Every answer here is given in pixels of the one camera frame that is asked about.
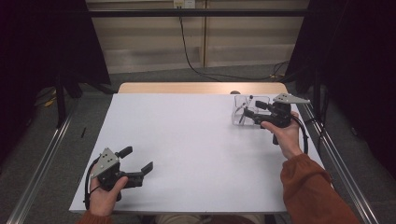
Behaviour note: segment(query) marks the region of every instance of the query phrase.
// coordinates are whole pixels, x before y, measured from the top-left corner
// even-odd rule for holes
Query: metal frame
[[[66,117],[61,127],[56,129],[49,143],[49,146],[47,147],[47,150],[44,153],[43,158],[41,159],[37,169],[35,170],[35,173],[30,179],[28,186],[26,187],[22,196],[18,200],[17,205],[15,206],[10,217],[8,218],[7,224],[20,224],[24,222],[30,210],[30,207],[33,204],[33,201],[35,200],[35,196],[37,195],[38,190],[40,189],[41,183],[43,182],[50,168],[51,162],[55,157],[59,145],[64,139],[64,134],[67,131],[67,128],[70,124],[70,120],[72,118],[73,113],[75,112],[77,105],[78,105],[78,101],[75,101],[71,106],[69,115]]]
[[[312,105],[304,105],[304,109],[307,112],[310,119],[316,117],[316,115],[312,111],[313,109]],[[314,127],[318,135],[320,135],[320,132],[323,127],[322,124],[316,122],[316,120],[314,119]],[[363,219],[364,223],[366,224],[379,223],[377,218],[375,217],[375,214],[370,204],[368,203],[366,197],[361,192],[361,189],[359,188],[352,174],[347,169],[346,164],[341,158],[340,153],[338,152],[337,148],[335,147],[334,143],[332,142],[332,139],[330,138],[326,130],[323,131],[321,142],[325,146],[325,149],[329,154],[332,163],[334,164],[334,167],[337,170],[337,173],[340,175],[340,178],[343,181],[346,190],[348,191],[353,203],[355,204],[356,208],[361,214],[361,218]]]
[[[51,14],[104,17],[305,17],[323,15],[307,9],[92,9],[90,11],[52,11]]]

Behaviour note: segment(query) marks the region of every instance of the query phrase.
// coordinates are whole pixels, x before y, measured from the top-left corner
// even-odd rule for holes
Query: wire
[[[329,107],[329,102],[330,102],[330,96],[329,96],[329,91],[328,89],[325,87],[325,92],[324,92],[324,98],[323,98],[323,105],[322,108],[320,109],[320,113],[319,116],[320,118],[312,118],[312,119],[308,119],[306,121],[304,121],[305,124],[312,122],[312,121],[316,121],[317,123],[321,123],[321,125],[319,125],[319,136],[318,136],[318,142],[317,142],[317,152],[318,155],[321,157],[321,153],[320,153],[320,140],[323,137],[324,132],[326,131],[326,118],[327,118],[327,109]]]
[[[91,170],[92,170],[93,166],[99,161],[99,158],[100,158],[100,157],[98,157],[96,160],[94,160],[94,161],[91,163],[90,168],[88,169],[87,174],[85,175],[85,195],[84,195],[84,203],[85,203],[85,208],[86,208],[87,210],[90,209],[90,197],[91,197],[91,193],[92,193],[92,191],[91,191],[91,193],[88,192],[88,188],[89,188],[88,183],[89,183],[89,180],[90,180],[90,173],[91,173]]]
[[[304,153],[308,154],[308,135],[306,135],[305,127],[303,123],[294,115],[291,115],[291,118],[294,119],[301,128],[301,131],[303,133],[303,140],[304,140]]]
[[[273,70],[273,77],[276,77],[276,73],[277,73],[277,71],[279,71],[279,69],[284,65],[284,64],[287,64],[287,63],[289,63],[290,61],[285,61],[285,62],[283,62],[283,63],[277,63],[277,64],[275,64],[274,65],[274,70]]]
[[[190,63],[189,55],[188,55],[188,53],[187,53],[186,40],[185,40],[185,37],[184,37],[183,19],[182,19],[181,17],[179,17],[179,21],[180,21],[181,35],[182,35],[182,37],[183,37],[184,53],[185,53],[185,55],[186,55],[187,63],[188,63],[188,65],[189,65],[190,69],[191,69],[192,71],[194,71],[196,74],[198,74],[199,76],[201,76],[201,77],[206,77],[206,78],[210,78],[210,79],[215,80],[215,81],[217,81],[217,82],[221,82],[221,80],[216,79],[216,78],[211,77],[211,76],[216,76],[216,77],[231,77],[231,78],[239,78],[239,79],[255,80],[255,81],[260,81],[260,80],[265,80],[265,79],[271,78],[271,76],[268,76],[268,77],[237,77],[237,76],[229,76],[229,75],[216,74],[216,73],[202,73],[202,72],[199,72],[199,71],[195,70],[195,69],[192,67],[191,63]]]
[[[93,190],[91,190],[90,195],[93,194],[93,192],[96,191],[97,189],[99,189],[100,187],[102,187],[102,185],[99,185],[98,187],[96,187]]]

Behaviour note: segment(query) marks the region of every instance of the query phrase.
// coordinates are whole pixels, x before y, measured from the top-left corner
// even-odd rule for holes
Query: hand
[[[90,212],[91,214],[99,217],[108,217],[111,215],[116,204],[117,195],[123,189],[123,187],[128,182],[128,177],[123,176],[120,178],[114,188],[111,191],[106,191],[104,189],[96,189],[100,183],[98,178],[91,180],[90,191],[91,202],[90,202]]]
[[[296,112],[291,111],[291,114],[298,118],[298,114]],[[288,160],[303,153],[299,144],[298,132],[300,126],[293,119],[291,120],[290,125],[286,128],[278,128],[274,124],[267,121],[263,121],[261,126],[265,129],[268,129],[268,131],[276,136],[277,142],[282,149],[282,154]]]

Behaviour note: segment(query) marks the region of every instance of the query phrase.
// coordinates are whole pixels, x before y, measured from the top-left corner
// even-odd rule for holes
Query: sleeve
[[[305,154],[283,163],[283,201],[294,224],[359,223],[331,186],[330,175]]]
[[[99,217],[86,211],[82,218],[76,224],[112,224],[111,217]]]

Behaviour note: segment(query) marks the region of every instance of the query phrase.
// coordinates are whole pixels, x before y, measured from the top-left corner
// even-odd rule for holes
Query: white table
[[[115,211],[142,214],[286,211],[279,179],[285,159],[279,147],[272,144],[273,136],[268,131],[259,126],[232,125],[233,98],[230,94],[114,95],[87,169],[105,147],[113,152],[128,146],[134,148],[132,154],[120,161],[124,172],[136,172],[150,161],[154,163],[142,188],[122,191]],[[295,105],[292,110],[298,111]],[[312,141],[308,142],[309,156],[322,164]],[[72,212],[85,211],[83,187],[84,181],[71,204]]]

